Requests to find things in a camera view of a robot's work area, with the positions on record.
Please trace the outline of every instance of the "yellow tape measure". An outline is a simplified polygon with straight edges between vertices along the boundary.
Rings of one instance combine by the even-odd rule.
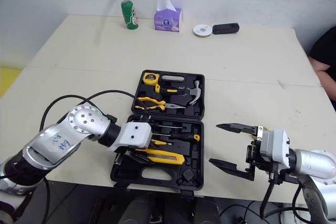
[[[159,77],[160,75],[158,73],[145,73],[143,75],[143,82],[146,84],[146,85],[152,85],[152,86],[155,86],[158,84],[159,82]]]

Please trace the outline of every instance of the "person's arm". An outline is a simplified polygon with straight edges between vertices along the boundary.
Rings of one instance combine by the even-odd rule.
[[[315,60],[314,58],[309,57],[310,63],[320,79],[322,86],[325,89],[325,92],[329,98],[333,101],[336,101],[336,81],[334,81],[330,75],[326,73],[326,70],[330,68],[330,65],[324,64]]]

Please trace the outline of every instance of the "green bottle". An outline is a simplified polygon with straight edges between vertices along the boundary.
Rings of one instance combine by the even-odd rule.
[[[134,30],[138,28],[138,18],[135,15],[135,9],[132,1],[124,0],[121,2],[122,15],[128,29]]]

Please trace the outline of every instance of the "table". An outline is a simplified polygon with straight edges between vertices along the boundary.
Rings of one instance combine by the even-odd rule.
[[[208,162],[219,158],[237,163],[239,169],[247,166],[250,137],[218,129],[218,123],[286,129],[292,148],[326,149],[336,154],[336,114],[292,29],[241,25],[238,34],[198,38],[190,30],[193,23],[184,23],[179,34],[155,31],[152,23],[140,20],[139,29],[129,31],[121,18],[68,16],[1,100],[0,157],[15,154],[37,134],[41,115],[53,99],[64,94],[89,96],[106,89],[135,93],[144,69],[205,75],[204,187],[195,191],[196,195],[261,200],[268,186],[264,172],[258,170],[255,181],[250,182]],[[197,63],[188,64],[191,59]],[[45,125],[55,123],[77,102],[59,102]],[[116,116],[119,124],[132,113],[131,99],[121,94],[106,94],[94,103]],[[109,176],[114,157],[105,149],[83,142],[79,151],[47,177],[113,186]],[[176,191],[143,185],[130,188]],[[291,202],[295,188],[291,184],[276,186],[270,200]]]

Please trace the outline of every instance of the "black toolbox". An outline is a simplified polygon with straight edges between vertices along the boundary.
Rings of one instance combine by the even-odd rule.
[[[199,99],[194,105],[189,103],[195,98],[195,95],[167,95],[155,91],[155,85],[145,84],[143,77],[145,73],[159,74],[158,83],[161,87],[171,87],[179,90],[182,87],[195,89],[196,81],[201,89]],[[178,104],[185,106],[185,109],[160,109],[149,110],[149,124],[152,126],[152,132],[159,134],[171,133],[192,133],[200,136],[199,141],[186,142],[178,139],[170,139],[168,136],[153,135],[152,139],[165,141],[171,145],[158,145],[157,149],[179,153],[185,158],[182,165],[171,164],[142,164],[138,163],[127,156],[123,155],[118,158],[118,164],[114,164],[111,171],[111,179],[115,182],[115,187],[128,187],[129,184],[142,184],[152,186],[163,186],[178,188],[185,197],[193,196],[194,190],[200,190],[203,187],[204,175],[204,125],[201,119],[204,116],[204,76],[202,74],[177,73],[156,70],[144,70],[141,74],[137,97],[151,97],[158,101],[164,100],[166,103]],[[147,107],[154,106],[152,102],[144,102]],[[143,110],[136,108],[139,105],[136,101],[132,104],[134,113],[128,118],[130,121],[138,121],[143,115]],[[145,178],[142,176],[144,169],[152,167],[164,170],[171,176],[171,180],[157,178]]]

